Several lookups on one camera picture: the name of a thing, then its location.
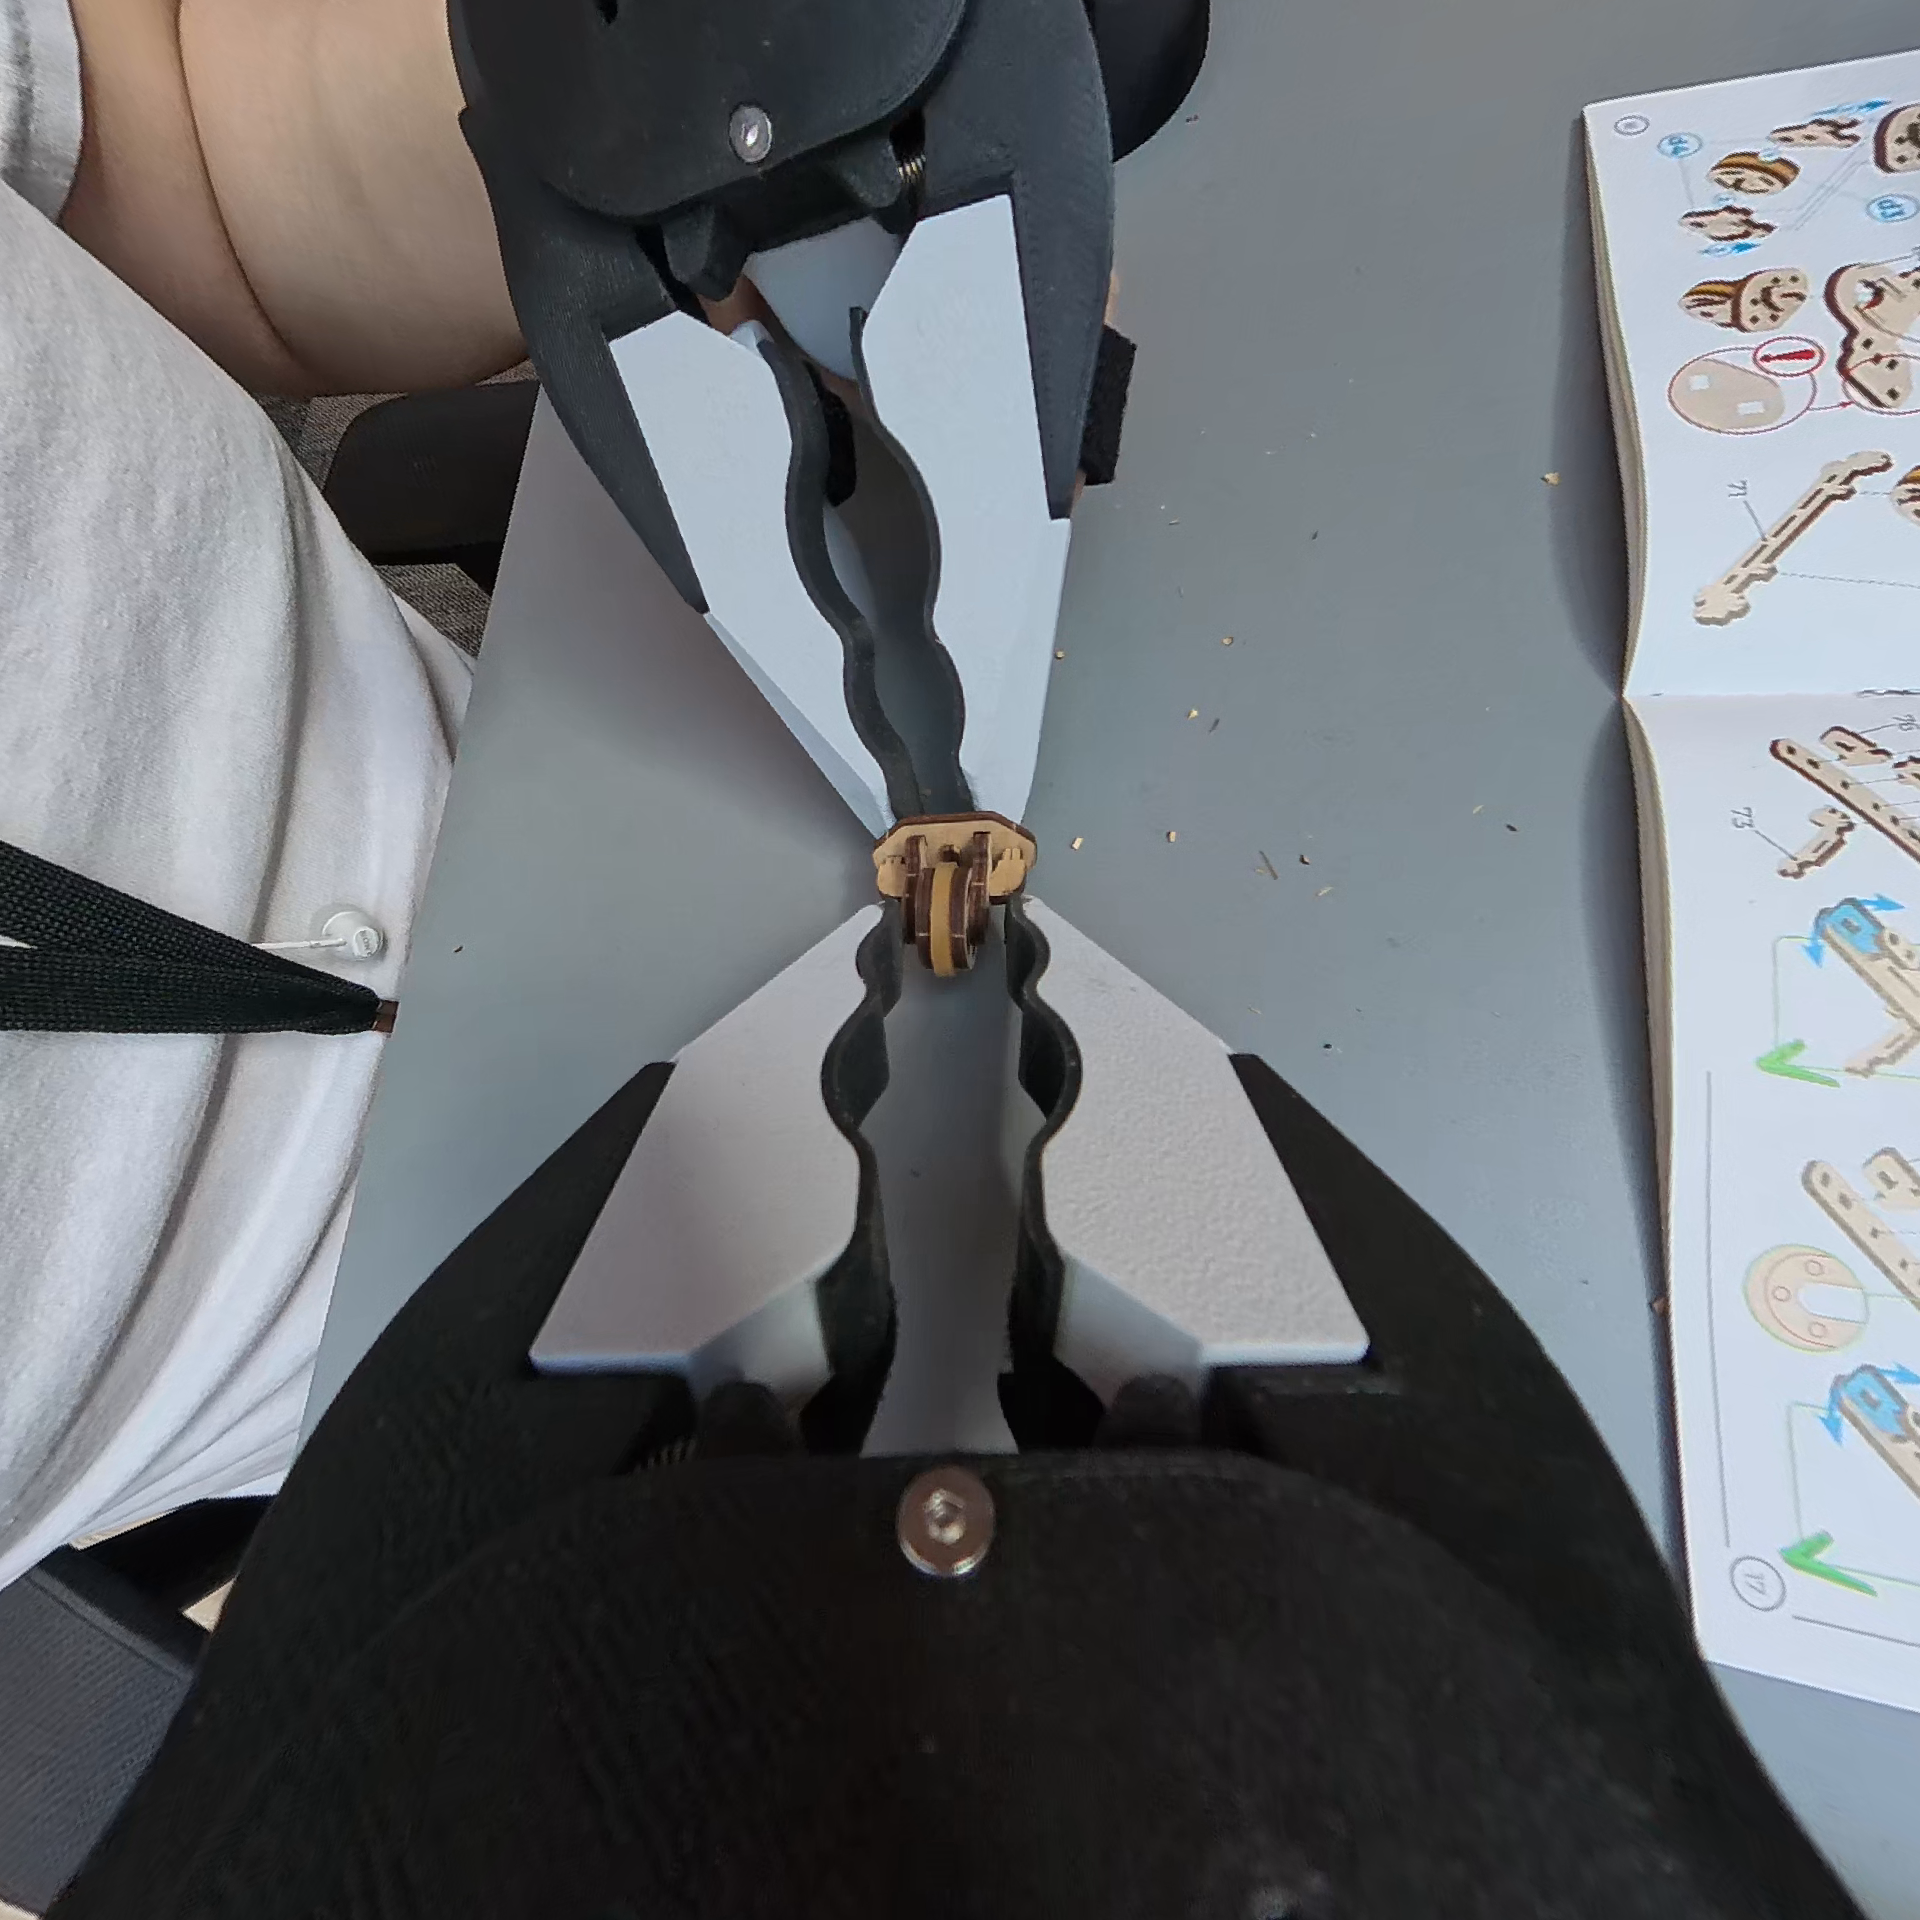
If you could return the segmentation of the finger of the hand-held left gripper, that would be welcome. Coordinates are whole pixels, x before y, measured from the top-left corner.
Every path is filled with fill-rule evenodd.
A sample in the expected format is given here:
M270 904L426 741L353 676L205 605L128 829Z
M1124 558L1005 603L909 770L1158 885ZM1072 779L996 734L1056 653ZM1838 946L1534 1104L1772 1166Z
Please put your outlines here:
M674 314L613 341L613 361L720 638L804 755L872 834L924 814L882 714L871 742L848 697L848 640L876 640L872 576L840 512L793 491L786 403L816 392L757 323Z
M913 226L858 360L933 514L929 626L965 697L961 776L975 801L1026 801L1072 524L1049 510L1007 196Z

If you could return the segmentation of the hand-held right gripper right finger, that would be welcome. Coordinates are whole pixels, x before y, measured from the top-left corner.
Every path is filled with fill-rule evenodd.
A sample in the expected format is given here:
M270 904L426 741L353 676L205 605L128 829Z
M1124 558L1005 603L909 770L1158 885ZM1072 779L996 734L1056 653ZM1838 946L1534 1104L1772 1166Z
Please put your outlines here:
M1002 917L1023 1148L999 1403L1081 1450L1141 1378L1348 1365L1369 1336L1224 1041L1041 904Z

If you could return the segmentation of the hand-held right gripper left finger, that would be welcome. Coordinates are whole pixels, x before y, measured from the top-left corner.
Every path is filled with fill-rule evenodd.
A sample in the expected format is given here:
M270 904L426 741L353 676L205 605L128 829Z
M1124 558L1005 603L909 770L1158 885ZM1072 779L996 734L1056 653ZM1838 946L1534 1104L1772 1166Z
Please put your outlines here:
M750 1381L814 1451L864 1448L896 1355L872 1148L894 906L865 906L688 1043L529 1361L559 1377Z

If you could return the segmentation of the wooden wheel puzzle assembly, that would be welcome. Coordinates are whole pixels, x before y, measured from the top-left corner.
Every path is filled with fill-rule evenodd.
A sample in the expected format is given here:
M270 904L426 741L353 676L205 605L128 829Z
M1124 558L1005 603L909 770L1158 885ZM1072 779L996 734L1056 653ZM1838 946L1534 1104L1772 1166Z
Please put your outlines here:
M877 892L901 904L902 941L938 978L974 968L991 907L1023 890L1036 862L1036 836L996 811L906 818L872 848Z

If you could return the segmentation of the person's left forearm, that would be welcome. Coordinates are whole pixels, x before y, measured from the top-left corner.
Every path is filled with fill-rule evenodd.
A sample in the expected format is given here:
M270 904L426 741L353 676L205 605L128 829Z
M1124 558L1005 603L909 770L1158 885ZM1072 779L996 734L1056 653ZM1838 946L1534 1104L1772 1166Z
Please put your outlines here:
M77 2L62 228L284 397L462 388L520 332L442 2Z

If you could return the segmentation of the grey desk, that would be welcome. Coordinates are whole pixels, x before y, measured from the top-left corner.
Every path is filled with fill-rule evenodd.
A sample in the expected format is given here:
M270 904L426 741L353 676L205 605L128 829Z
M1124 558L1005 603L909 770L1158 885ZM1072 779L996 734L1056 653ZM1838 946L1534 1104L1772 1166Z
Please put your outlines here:
M1576 115L1913 45L1916 5L1215 5L1118 170L1138 360L1074 516L1040 899L1450 1232L1669 1554ZM848 912L853 841L540 413L309 1424L613 1090Z

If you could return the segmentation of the white shirt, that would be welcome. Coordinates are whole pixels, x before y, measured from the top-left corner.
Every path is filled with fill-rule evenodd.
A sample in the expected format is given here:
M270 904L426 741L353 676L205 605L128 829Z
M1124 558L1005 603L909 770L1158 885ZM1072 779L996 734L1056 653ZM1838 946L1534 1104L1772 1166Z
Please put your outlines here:
M5 5L5 843L391 992L471 665L255 403L58 228L70 5ZM279 1489L378 1036L5 1030L5 1584Z

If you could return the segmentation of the illustrated instruction booklet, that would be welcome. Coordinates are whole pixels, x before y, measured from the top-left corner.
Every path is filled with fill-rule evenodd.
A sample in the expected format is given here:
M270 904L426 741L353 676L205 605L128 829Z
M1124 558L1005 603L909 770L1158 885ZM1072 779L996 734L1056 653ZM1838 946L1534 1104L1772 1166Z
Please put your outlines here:
M1702 1654L1918 1691L1918 56L1584 109Z

